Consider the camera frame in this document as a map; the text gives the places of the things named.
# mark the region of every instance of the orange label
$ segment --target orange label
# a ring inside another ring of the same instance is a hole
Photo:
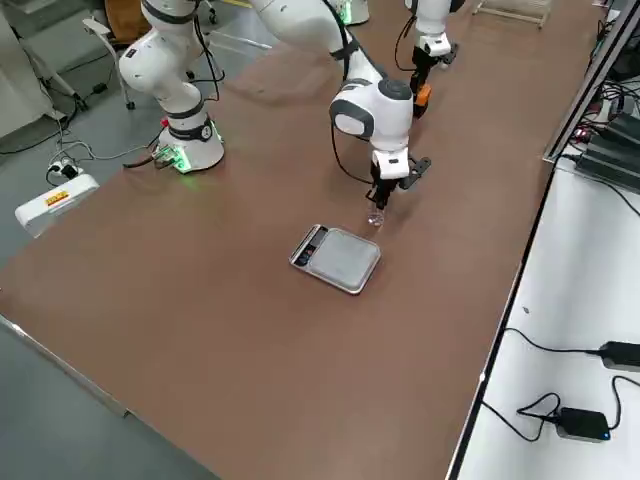
[[[58,202],[61,202],[65,198],[69,197],[69,192],[65,192],[64,190],[56,193],[54,196],[47,198],[47,207],[51,207]]]
[[[418,92],[416,98],[416,105],[420,107],[425,107],[429,102],[429,97],[431,96],[431,85],[423,85],[423,87]]]

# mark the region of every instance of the brown table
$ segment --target brown table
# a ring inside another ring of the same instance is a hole
[[[214,106],[223,164],[117,175],[1,272],[0,312],[225,479],[443,478],[601,14],[557,2],[539,32],[471,6],[413,131],[432,170],[380,232],[331,151],[340,72],[277,48]],[[357,35],[395,74],[407,13],[370,8]],[[288,265],[322,222],[382,247],[360,297]]]

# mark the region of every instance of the small vial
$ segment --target small vial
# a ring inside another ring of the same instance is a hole
[[[384,223],[384,210],[380,210],[375,203],[371,202],[367,222],[373,227],[381,227]]]

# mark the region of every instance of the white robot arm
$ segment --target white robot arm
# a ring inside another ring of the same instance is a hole
[[[125,80],[156,97],[167,113],[169,128],[160,145],[183,153],[186,172],[215,165],[224,153],[200,92],[183,81],[182,72],[202,53],[194,36],[198,1],[141,0],[142,12],[154,27],[120,60]],[[344,83],[330,106],[333,125],[371,143],[373,197],[384,209],[396,186],[406,186],[413,94],[408,85],[390,79],[375,66],[358,41],[344,28],[329,0],[250,0],[278,39],[308,50],[329,52],[344,67]]]
[[[414,115],[418,118],[427,109],[431,89],[426,82],[431,69],[439,63],[451,64],[456,56],[458,45],[449,41],[445,22],[464,3],[465,0],[405,0],[416,25],[411,91],[415,97]]]
[[[325,0],[251,3],[278,39],[300,48],[328,51],[345,67],[344,83],[329,109],[333,124],[371,143],[372,162],[381,179],[407,177],[413,108],[409,86],[390,79],[374,65],[355,37],[340,27]]]

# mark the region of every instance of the white desk surface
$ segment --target white desk surface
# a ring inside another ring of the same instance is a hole
[[[640,209],[640,196],[623,193]],[[640,218],[609,188],[556,173],[507,326],[556,348],[640,343]],[[603,412],[611,425],[616,374],[640,381],[639,373],[608,370],[597,357],[543,352],[507,332],[484,400],[528,436],[539,422],[516,409],[552,391],[564,406]],[[482,407],[458,478],[640,478],[640,389],[626,382],[618,389],[622,424],[602,444],[562,439],[551,425],[530,444]]]

